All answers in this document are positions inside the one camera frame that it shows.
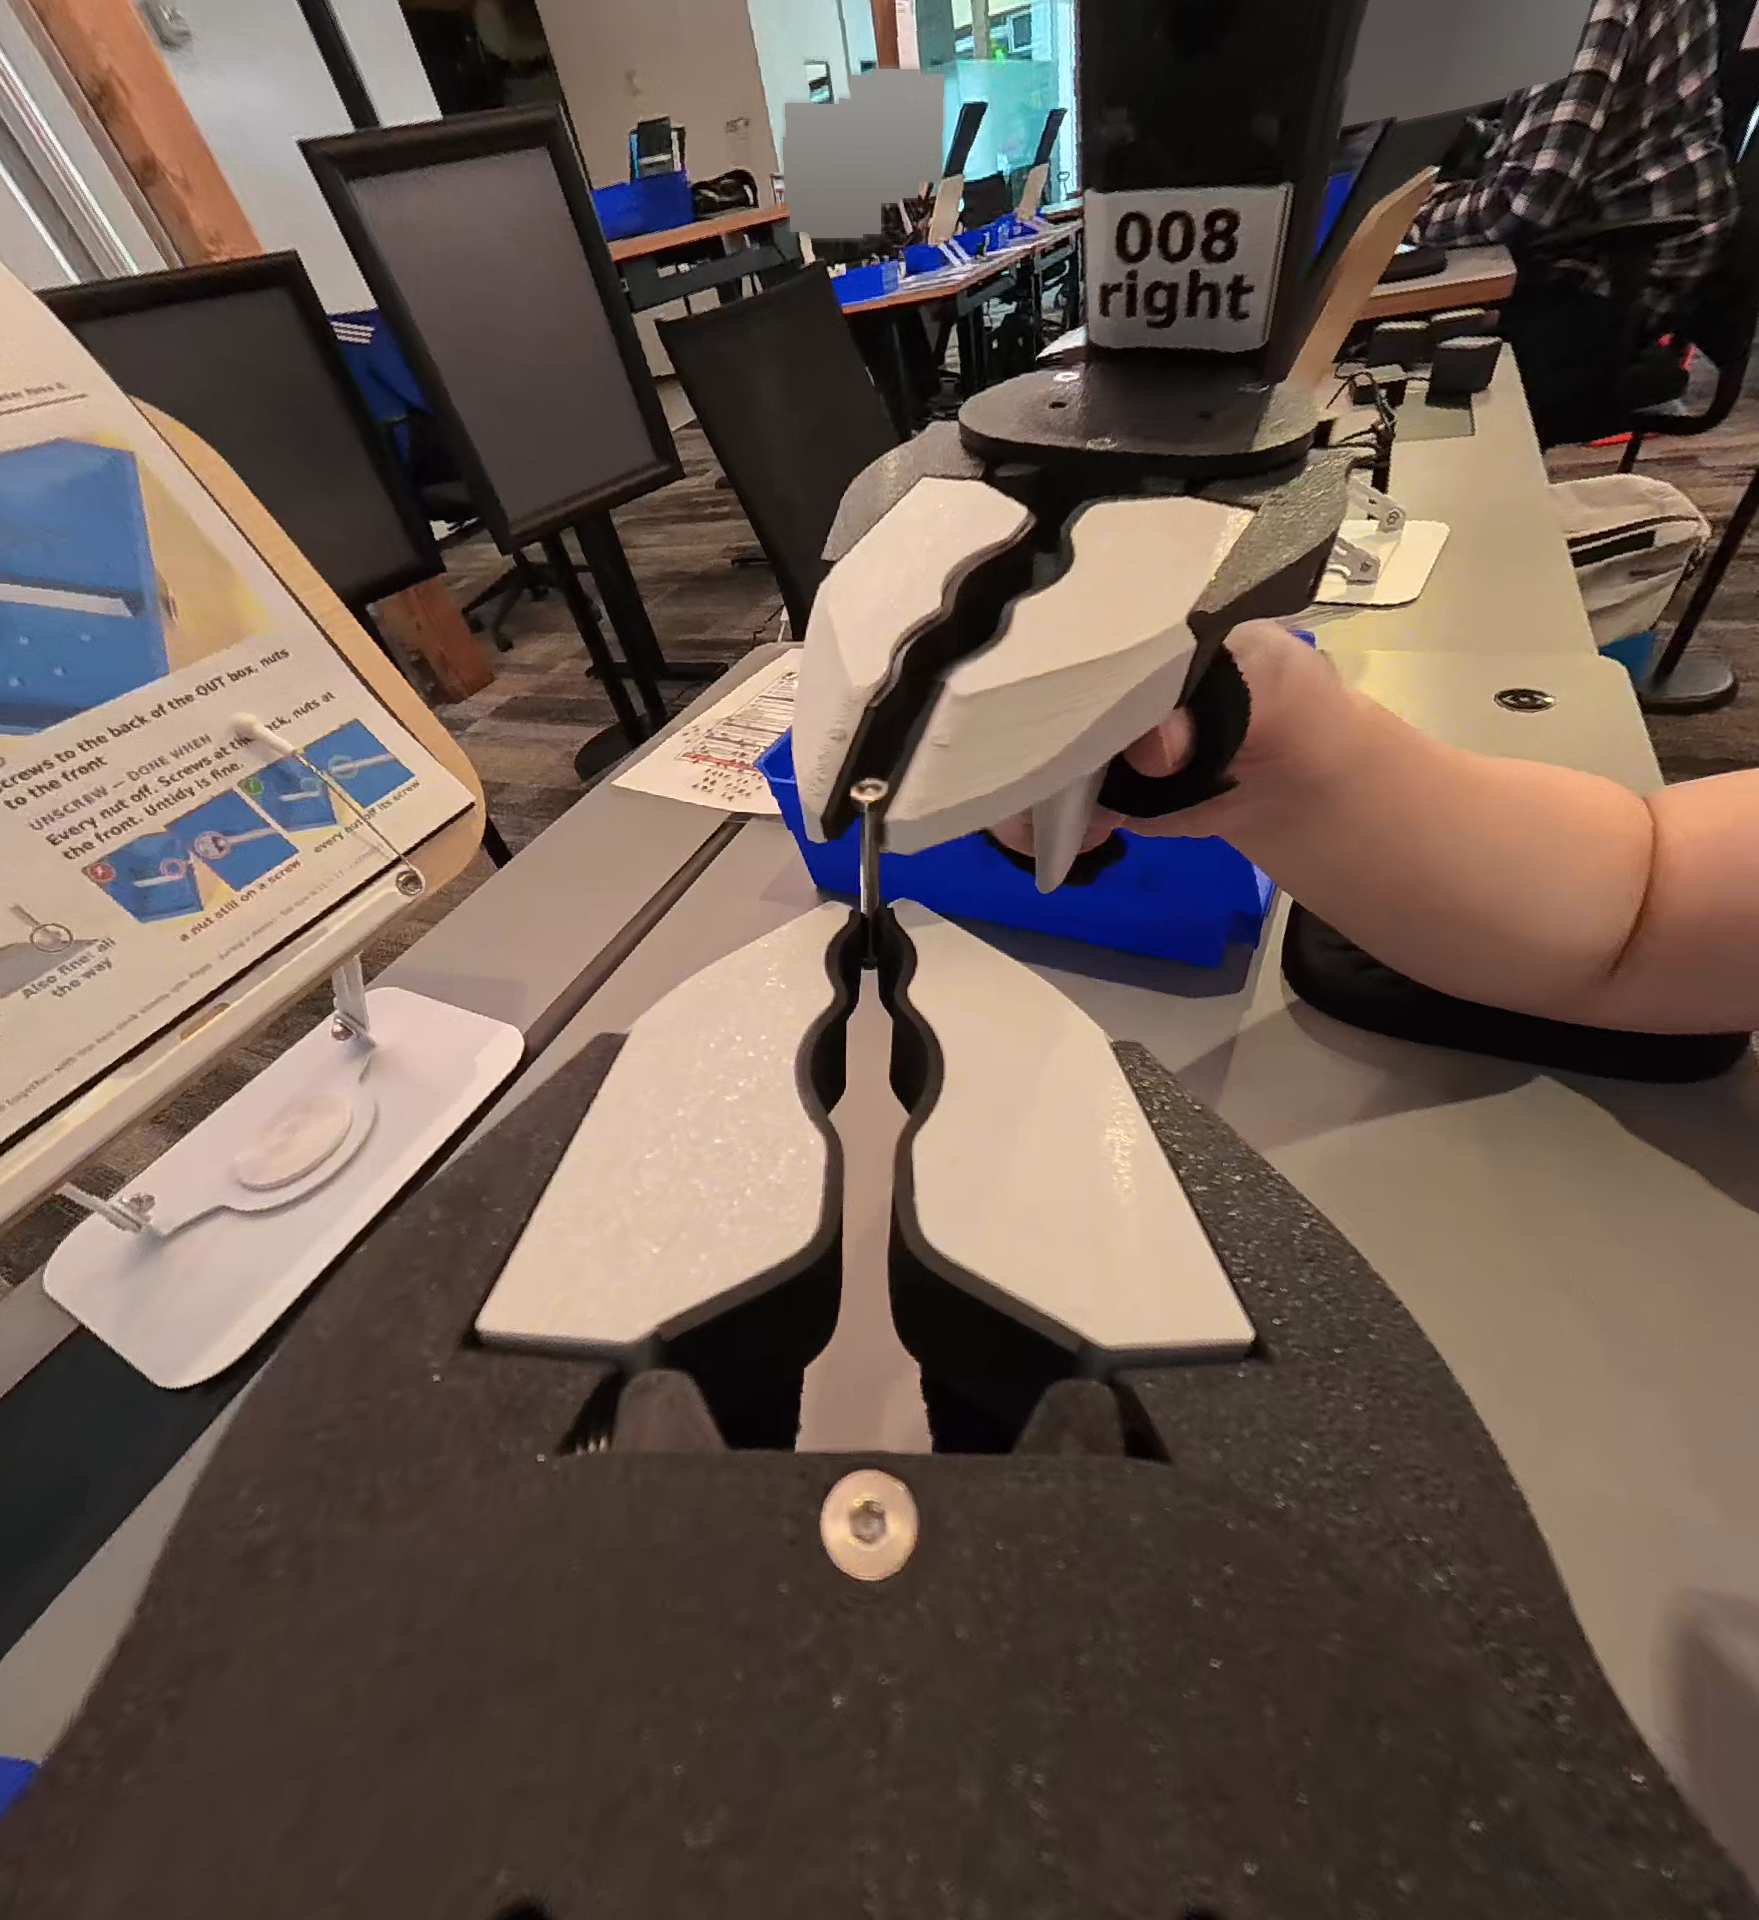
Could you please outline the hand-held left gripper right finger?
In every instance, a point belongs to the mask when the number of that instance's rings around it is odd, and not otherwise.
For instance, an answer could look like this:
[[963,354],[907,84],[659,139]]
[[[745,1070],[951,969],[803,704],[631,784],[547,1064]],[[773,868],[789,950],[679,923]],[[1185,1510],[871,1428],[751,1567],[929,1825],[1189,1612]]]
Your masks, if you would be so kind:
[[1235,1363],[1255,1323],[1105,1029],[931,907],[881,932],[891,1323],[933,1449],[1009,1451],[1069,1380]]

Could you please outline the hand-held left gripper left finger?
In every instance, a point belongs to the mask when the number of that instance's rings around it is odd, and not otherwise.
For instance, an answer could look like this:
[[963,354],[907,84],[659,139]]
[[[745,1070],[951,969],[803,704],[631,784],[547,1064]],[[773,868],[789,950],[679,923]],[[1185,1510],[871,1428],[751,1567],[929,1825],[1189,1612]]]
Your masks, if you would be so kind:
[[793,1448],[843,1293],[845,1026],[865,925],[817,906],[633,1021],[481,1304],[481,1345],[695,1380]]

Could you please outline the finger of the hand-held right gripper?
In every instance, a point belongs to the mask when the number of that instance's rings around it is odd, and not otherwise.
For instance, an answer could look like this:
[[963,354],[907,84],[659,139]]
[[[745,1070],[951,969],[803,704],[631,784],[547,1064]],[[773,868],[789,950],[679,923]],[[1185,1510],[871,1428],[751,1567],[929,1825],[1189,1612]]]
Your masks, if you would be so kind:
[[1039,523],[985,481],[917,481],[817,590],[795,684],[791,758],[809,839],[855,818],[851,789],[903,793],[909,756],[949,674],[1033,585]]
[[1255,514],[1199,496],[1107,497],[1063,530],[1055,580],[949,670],[893,784],[889,852],[1045,803],[1165,717],[1195,657],[1189,611]]

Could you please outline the person's right forearm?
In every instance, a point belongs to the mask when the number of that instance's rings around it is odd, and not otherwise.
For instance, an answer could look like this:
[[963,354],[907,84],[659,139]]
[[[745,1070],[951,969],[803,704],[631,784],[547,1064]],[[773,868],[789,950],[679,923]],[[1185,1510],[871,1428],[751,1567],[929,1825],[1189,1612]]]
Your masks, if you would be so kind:
[[1643,1033],[1759,1032],[1759,770],[1649,793],[1349,695],[1287,888],[1415,982]]

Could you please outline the person's right hand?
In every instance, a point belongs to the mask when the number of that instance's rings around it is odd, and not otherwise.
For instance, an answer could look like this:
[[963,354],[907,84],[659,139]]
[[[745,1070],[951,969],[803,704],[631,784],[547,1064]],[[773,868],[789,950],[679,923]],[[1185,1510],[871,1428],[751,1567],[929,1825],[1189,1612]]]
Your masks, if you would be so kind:
[[1159,818],[1095,802],[1079,855],[1123,829],[1199,839],[1253,827],[1309,778],[1325,739],[1349,715],[1349,690],[1335,666],[1275,620],[1235,626],[1193,699],[1133,739],[1123,761],[1137,779],[1153,784],[1179,779],[1199,760],[1215,775],[1215,789],[1201,803]]

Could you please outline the printed paper sheet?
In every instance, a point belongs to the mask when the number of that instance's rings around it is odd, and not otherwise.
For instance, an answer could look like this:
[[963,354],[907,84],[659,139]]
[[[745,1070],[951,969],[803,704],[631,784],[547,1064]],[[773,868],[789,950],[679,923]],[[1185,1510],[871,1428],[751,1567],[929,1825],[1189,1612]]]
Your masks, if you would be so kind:
[[761,760],[789,737],[797,666],[775,657],[611,778],[631,793],[727,814],[775,815]]

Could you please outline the tilted display board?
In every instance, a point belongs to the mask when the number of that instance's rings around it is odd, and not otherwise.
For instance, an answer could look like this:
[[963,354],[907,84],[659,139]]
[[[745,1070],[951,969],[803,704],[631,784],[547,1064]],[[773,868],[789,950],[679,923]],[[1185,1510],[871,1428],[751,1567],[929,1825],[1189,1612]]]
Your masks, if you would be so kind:
[[1317,392],[1335,354],[1359,322],[1385,267],[1429,198],[1437,168],[1427,166],[1393,191],[1375,199],[1355,232],[1331,259],[1323,283],[1307,301],[1307,327],[1283,371],[1287,384]]

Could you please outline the long office desk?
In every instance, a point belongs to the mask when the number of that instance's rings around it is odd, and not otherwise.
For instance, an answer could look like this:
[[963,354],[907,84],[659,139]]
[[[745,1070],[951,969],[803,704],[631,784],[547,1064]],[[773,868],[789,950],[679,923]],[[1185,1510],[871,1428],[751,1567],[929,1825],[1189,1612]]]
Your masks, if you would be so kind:
[[913,424],[925,384],[939,382],[947,358],[955,393],[1031,371],[1061,326],[1081,312],[1081,232],[1077,205],[1043,211],[1035,225],[977,228],[941,248],[933,265],[909,269],[905,258],[827,267],[853,344],[887,408]]

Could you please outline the white stand base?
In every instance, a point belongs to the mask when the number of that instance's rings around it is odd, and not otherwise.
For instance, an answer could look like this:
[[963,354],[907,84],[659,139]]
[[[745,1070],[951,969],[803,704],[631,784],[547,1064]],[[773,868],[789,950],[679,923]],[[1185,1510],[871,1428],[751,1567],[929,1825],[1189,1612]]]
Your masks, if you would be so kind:
[[389,1033],[347,1036],[331,988],[301,992],[0,1223],[0,1304],[86,1220],[108,1228],[114,1214],[142,1214],[140,1243],[176,1243],[222,1211],[305,1203],[363,1155],[377,1115],[393,1112],[373,1078],[399,1051]]

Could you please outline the wooden office desk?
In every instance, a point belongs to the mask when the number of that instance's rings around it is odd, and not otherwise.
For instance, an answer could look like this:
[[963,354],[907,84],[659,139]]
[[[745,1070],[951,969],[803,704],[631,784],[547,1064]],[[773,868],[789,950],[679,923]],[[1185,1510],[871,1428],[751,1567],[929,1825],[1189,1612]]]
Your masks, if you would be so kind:
[[803,267],[799,237],[781,203],[619,237],[607,250],[635,316],[687,305],[703,292],[733,301],[745,296],[747,282],[779,282]]

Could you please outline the black framed board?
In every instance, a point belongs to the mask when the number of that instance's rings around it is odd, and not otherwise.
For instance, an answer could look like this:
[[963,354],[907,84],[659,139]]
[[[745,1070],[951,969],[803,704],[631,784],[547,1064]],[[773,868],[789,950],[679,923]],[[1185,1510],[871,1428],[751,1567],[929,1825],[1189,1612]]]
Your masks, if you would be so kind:
[[613,510],[683,477],[561,104],[307,137],[301,153],[485,527],[539,552],[615,725],[597,775],[667,725],[665,659]]
[[295,252],[48,288],[126,396],[210,444],[347,608],[443,573]]

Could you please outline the white bag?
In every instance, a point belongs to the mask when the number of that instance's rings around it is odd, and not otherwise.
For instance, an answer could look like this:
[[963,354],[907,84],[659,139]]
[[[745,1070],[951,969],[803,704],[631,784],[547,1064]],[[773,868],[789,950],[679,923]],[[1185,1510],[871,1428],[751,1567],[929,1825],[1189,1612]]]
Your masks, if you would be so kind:
[[1547,496],[1593,644],[1617,659],[1641,654],[1707,546],[1707,515],[1635,468],[1553,481]]

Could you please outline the black pole stand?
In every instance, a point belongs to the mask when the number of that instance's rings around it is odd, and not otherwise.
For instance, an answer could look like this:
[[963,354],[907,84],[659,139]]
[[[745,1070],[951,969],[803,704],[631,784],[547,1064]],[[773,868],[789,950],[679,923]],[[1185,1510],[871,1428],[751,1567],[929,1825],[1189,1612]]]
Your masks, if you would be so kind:
[[1721,535],[1711,548],[1697,585],[1691,590],[1661,654],[1639,682],[1637,699],[1641,711],[1651,715],[1707,713],[1729,708],[1737,695],[1737,674],[1717,655],[1697,652],[1697,635],[1711,599],[1753,530],[1757,514],[1759,460]]

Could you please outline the printed instruction sheet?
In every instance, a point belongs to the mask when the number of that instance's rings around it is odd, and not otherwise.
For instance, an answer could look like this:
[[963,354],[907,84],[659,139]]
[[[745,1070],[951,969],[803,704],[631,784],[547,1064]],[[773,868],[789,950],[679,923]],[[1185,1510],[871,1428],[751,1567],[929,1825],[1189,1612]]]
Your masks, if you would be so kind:
[[0,1155],[469,803],[0,258]]

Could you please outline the wooden post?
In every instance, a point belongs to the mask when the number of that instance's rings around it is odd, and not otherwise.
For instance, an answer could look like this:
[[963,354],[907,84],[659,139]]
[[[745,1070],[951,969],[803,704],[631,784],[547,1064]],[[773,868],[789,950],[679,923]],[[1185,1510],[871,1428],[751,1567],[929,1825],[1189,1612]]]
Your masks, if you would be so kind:
[[[172,69],[130,1],[28,1],[78,94],[92,108],[172,252],[192,267],[257,258],[257,229],[224,176]],[[413,670],[431,704],[493,684],[491,652],[441,573],[377,599],[363,620]]]

